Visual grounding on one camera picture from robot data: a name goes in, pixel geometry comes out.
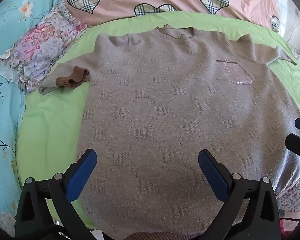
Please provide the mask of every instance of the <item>floral fabric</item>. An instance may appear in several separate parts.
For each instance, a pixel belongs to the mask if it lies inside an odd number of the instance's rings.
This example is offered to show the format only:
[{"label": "floral fabric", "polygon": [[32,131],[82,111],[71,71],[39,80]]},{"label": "floral fabric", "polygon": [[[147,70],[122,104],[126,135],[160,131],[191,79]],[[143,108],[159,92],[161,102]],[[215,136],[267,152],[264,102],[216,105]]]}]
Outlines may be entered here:
[{"label": "floral fabric", "polygon": [[278,198],[279,209],[284,211],[300,211],[300,179],[282,197]]},{"label": "floral fabric", "polygon": [[[4,0],[0,4],[0,55],[41,22],[60,0]],[[0,71],[12,81],[13,75]]]},{"label": "floral fabric", "polygon": [[10,80],[26,92],[37,89],[51,66],[86,29],[87,25],[71,17],[63,0],[58,2],[42,22],[0,56],[0,75],[13,76]]},{"label": "floral fabric", "polygon": [[0,76],[0,227],[10,236],[21,194],[15,140],[24,107],[24,91]]}]

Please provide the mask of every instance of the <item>sparkly pocket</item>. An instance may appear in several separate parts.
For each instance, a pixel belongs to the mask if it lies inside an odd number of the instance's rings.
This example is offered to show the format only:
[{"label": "sparkly pocket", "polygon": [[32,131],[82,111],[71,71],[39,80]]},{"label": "sparkly pocket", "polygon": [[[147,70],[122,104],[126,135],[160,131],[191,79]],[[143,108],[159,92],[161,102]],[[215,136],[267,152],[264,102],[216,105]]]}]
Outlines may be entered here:
[{"label": "sparkly pocket", "polygon": [[224,71],[228,79],[237,85],[250,85],[253,80],[250,75],[237,62],[228,60],[216,60],[220,69]]}]

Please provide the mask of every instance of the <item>sweater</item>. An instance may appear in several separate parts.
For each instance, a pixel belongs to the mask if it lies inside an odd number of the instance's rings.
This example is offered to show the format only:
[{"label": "sweater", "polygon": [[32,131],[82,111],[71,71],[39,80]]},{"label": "sweater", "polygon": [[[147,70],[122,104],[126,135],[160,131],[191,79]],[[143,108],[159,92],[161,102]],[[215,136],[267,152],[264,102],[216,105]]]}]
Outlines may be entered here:
[{"label": "sweater", "polygon": [[249,34],[231,41],[166,25],[99,35],[94,52],[59,64],[49,89],[56,77],[81,80],[75,66],[91,79],[77,145],[78,158],[87,148],[98,154],[80,196],[87,215],[117,240],[204,233],[222,202],[198,166],[202,149],[246,179],[269,177],[284,194],[300,177],[300,158],[284,145],[290,132],[300,136],[300,112],[267,66],[278,58],[293,64]]}]

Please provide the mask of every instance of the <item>brown ribbed cuff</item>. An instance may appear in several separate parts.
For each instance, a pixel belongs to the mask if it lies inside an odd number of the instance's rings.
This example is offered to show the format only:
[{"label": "brown ribbed cuff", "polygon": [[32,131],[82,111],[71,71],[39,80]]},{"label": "brown ribbed cuff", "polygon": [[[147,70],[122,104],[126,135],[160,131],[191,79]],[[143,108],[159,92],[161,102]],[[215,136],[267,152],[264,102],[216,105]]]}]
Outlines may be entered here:
[{"label": "brown ribbed cuff", "polygon": [[81,85],[88,75],[89,71],[87,69],[76,66],[74,67],[73,73],[70,76],[58,77],[56,80],[56,86],[74,89]]}]

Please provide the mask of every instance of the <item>black cable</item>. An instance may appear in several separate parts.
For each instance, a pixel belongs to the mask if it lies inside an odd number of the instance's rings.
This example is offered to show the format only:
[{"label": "black cable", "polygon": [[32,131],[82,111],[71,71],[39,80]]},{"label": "black cable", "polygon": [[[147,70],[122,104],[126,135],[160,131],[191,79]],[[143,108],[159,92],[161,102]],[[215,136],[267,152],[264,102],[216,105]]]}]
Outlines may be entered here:
[{"label": "black cable", "polygon": [[290,221],[294,221],[294,222],[300,221],[300,219],[296,219],[296,218],[280,218],[280,220],[290,220]]},{"label": "black cable", "polygon": [[298,27],[299,26],[299,24],[300,24],[300,20],[299,20],[299,22],[298,22],[298,24],[293,28],[293,30],[292,30],[292,33],[291,33],[291,37],[288,39],[288,41],[287,42],[289,42],[290,41],[290,39],[292,38],[292,35],[293,35],[293,31],[295,30],[295,28],[296,27]]},{"label": "black cable", "polygon": [[15,237],[13,240],[40,240],[44,236],[49,235],[51,233],[63,233],[64,235],[68,236],[68,232],[66,229],[62,226],[57,226],[57,225],[51,225],[47,226],[45,228],[42,228],[38,230],[37,232],[34,232],[32,234],[29,234],[27,236],[22,236],[22,237]]}]

